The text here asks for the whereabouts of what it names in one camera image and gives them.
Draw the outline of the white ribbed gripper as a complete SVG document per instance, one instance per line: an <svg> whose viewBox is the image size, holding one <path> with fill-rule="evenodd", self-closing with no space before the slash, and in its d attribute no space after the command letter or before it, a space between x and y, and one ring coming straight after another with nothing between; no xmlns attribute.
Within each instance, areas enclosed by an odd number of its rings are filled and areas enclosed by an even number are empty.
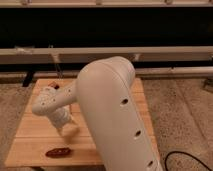
<svg viewBox="0 0 213 171"><path fill-rule="evenodd" d="M68 122L71 125L78 126L74 119L71 118L70 112L65 107L59 108L48 116L51 124L57 128L57 132L60 136L64 135L63 126Z"/></svg>

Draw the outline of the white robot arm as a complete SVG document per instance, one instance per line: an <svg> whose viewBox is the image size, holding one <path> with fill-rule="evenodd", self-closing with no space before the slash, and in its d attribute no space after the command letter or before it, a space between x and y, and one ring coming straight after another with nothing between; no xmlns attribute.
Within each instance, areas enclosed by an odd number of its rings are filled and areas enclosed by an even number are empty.
<svg viewBox="0 0 213 171"><path fill-rule="evenodd" d="M128 59L96 60L67 86L45 87L32 112L61 127L70 120L66 107L76 102L106 171L163 171L131 93L134 79Z"/></svg>

